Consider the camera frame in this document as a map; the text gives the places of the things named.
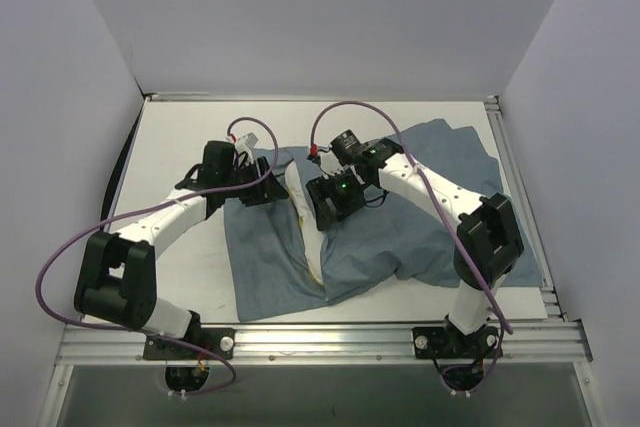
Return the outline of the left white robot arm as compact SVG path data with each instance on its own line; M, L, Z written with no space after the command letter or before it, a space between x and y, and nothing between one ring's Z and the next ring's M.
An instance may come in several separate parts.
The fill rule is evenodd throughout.
M200 316L159 297L156 262L229 199L246 207L287 199L273 173L275 165L254 156L247 146L208 142L201 161L175 184L160 209L87 239L75 309L118 327L164 337L180 358L196 355L204 344Z

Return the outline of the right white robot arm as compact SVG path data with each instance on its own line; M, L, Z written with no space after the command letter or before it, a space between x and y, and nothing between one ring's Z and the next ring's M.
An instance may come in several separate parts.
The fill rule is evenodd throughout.
M454 241L453 266L460 283L443 332L446 349L465 356L479 344L490 315L502 318L495 295L524 252L511 201L464 189L419 163L390 138L362 143L346 130L325 151L312 147L309 158L322 164L333 158L337 168L306 184L316 226L326 231L362 209L365 191L375 187L404 198L449 231Z

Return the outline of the blue-grey pillowcase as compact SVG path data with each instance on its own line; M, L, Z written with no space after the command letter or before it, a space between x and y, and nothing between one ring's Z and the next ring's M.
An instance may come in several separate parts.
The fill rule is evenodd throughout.
M473 127L452 128L436 119L402 131L402 137L416 160L427 161L430 169L461 187L489 197L504 192L499 162L484 148ZM257 321L339 304L365 294L392 276L398 285L408 279L455 292L459 284L453 266L454 242L439 220L391 195L377 208L365 207L327 232L318 232L311 200L304 184L320 174L306 158L303 146L278 149L274 175L286 186L288 167L297 170L296 193L304 190L311 211L302 225L322 237L314 267L322 279L313 279L303 240L300 216L292 199L255 207L229 200L223 209L226 245L233 275L237 316L242 322ZM499 294L509 289L529 292L542 286L542 276L526 236L524 255L502 284Z

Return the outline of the white pillow yellow edge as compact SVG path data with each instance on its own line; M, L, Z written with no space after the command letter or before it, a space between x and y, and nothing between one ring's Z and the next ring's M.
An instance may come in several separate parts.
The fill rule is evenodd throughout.
M323 287L321 249L324 234L317 229L316 219L307 202L299 171L294 161L285 168L284 180L298 218L298 227L302 236L304 256L309 273L312 279Z

